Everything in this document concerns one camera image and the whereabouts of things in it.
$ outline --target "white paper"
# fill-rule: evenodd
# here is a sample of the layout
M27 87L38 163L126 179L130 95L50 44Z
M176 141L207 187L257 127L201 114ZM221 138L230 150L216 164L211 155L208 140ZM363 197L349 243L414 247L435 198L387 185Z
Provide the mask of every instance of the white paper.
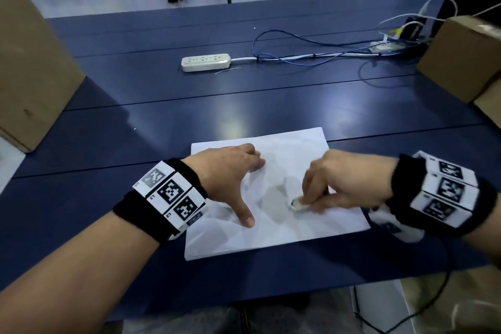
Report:
M207 214L186 232L186 260L369 229L360 208L330 209L321 215L289 208L292 199L303 193L301 185L310 162L329 150L322 128L199 142L191 145L191 154L247 142L266 159L266 165L247 174L241 184L242 198L255 217L255 226L243 227L228 205L207 200Z

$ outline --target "dark blue tabletop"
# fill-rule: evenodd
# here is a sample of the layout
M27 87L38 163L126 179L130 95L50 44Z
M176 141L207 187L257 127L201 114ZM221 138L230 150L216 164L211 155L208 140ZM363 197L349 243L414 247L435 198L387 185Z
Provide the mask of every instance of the dark blue tabletop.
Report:
M501 133L418 74L415 59L242 64L219 74L180 67L185 56L250 56L266 29L329 42L378 39L379 21L425 1L275 0L50 20L88 77L0 196L0 288L110 211L153 163L188 155L192 142L322 127L332 148L389 156L422 149L501 189ZM277 34L258 49L319 51ZM449 242L457 269L486 263ZM189 262L182 236L153 255L110 318L417 276L446 264L436 238L404 244L377 228ZM168 283L181 274L185 283Z

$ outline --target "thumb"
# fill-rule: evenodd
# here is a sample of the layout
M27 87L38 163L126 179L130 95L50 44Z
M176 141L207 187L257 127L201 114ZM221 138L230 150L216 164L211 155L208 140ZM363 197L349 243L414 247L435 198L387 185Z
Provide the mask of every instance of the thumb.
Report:
M310 205L310 210L321 213L323 210L330 209L331 207L356 207L357 204L352 200L351 196L344 193L333 193L324 197L318 198Z
M240 190L235 193L233 198L229 199L227 204L235 212L236 216L240 219L240 222L247 228L254 227L254 216L247 207L246 203L243 201L240 194Z

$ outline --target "left hand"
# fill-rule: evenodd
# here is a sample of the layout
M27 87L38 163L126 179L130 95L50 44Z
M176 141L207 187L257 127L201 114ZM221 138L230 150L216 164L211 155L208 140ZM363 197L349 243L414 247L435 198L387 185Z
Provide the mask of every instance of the left hand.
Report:
M209 148L182 160L193 169L208 198L228 204L241 223L251 228L254 217L242 199L240 186L247 172L260 169L265 159L252 144L237 147Z

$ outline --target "forearm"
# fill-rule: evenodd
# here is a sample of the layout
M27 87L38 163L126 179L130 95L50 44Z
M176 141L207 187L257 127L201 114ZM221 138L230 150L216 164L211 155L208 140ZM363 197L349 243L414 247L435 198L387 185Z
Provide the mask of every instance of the forearm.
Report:
M2 331L96 331L158 246L106 214L0 293Z
M496 207L473 232L464 236L464 240L484 253L498 267L501 265L501 198L498 194Z

